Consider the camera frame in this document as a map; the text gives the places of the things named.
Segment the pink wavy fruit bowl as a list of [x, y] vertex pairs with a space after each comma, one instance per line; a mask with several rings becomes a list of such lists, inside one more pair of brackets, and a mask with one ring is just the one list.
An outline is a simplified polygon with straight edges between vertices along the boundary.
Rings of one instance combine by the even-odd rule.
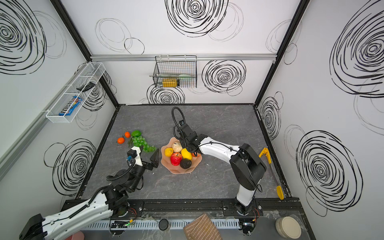
[[165, 149], [168, 147], [172, 147], [172, 144], [174, 142], [178, 142], [178, 140], [175, 137], [172, 137], [169, 141], [169, 143], [161, 148], [161, 154], [162, 154], [162, 159], [161, 163], [162, 165], [167, 168], [172, 174], [188, 174], [191, 173], [195, 170], [195, 168], [199, 165], [199, 163], [202, 161], [203, 157], [202, 155], [198, 154], [197, 157], [192, 158], [192, 165], [188, 169], [183, 169], [180, 166], [174, 166], [171, 163], [171, 157], [166, 157], [165, 156]]

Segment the yellow fake lemon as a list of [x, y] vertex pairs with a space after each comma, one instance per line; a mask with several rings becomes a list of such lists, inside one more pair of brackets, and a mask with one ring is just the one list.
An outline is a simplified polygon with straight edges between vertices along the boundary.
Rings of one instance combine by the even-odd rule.
[[183, 159], [187, 159], [187, 160], [193, 159], [192, 154], [186, 148], [183, 148], [181, 150], [181, 154], [182, 154]]

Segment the yellow fake pear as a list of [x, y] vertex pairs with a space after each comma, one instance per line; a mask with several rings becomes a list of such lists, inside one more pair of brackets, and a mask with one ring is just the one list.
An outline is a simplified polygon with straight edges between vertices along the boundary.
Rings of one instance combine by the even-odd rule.
[[173, 150], [173, 148], [166, 148], [165, 150], [164, 150], [164, 155], [165, 155], [165, 157], [171, 157], [172, 156], [172, 154], [174, 153], [174, 150]]

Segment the red fake apple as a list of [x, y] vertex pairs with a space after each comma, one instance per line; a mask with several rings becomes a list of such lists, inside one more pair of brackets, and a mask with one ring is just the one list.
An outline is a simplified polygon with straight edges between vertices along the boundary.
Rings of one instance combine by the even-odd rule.
[[170, 157], [170, 161], [173, 166], [179, 166], [182, 159], [183, 159], [182, 154], [177, 152], [173, 153]]

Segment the dark fake avocado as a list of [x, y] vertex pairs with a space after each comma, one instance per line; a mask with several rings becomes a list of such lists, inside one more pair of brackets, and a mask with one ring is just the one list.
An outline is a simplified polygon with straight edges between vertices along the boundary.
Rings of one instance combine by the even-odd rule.
[[192, 166], [192, 161], [189, 159], [182, 159], [180, 162], [180, 167], [182, 169], [189, 169]]

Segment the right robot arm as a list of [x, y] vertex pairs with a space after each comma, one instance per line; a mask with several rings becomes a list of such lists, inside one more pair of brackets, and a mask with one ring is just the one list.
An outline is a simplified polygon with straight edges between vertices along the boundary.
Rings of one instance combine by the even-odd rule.
[[176, 122], [174, 134], [190, 153], [213, 156], [231, 165], [240, 184], [236, 196], [237, 211], [242, 215], [249, 213], [255, 206], [255, 192], [267, 171], [267, 166], [255, 150], [248, 144], [234, 146], [198, 135], [183, 120]]

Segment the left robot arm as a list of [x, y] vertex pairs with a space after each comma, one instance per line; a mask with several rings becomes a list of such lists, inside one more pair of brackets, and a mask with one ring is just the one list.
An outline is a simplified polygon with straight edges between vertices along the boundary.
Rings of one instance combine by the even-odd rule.
[[133, 214], [138, 217], [139, 209], [132, 207], [128, 194], [144, 186], [144, 172], [159, 166], [159, 150], [155, 150], [149, 162], [141, 159], [143, 147], [132, 147], [127, 152], [127, 169], [108, 175], [108, 185], [98, 188], [92, 197], [60, 213], [43, 217], [31, 217], [19, 235], [20, 240], [64, 240], [100, 220], [110, 217], [124, 217]]

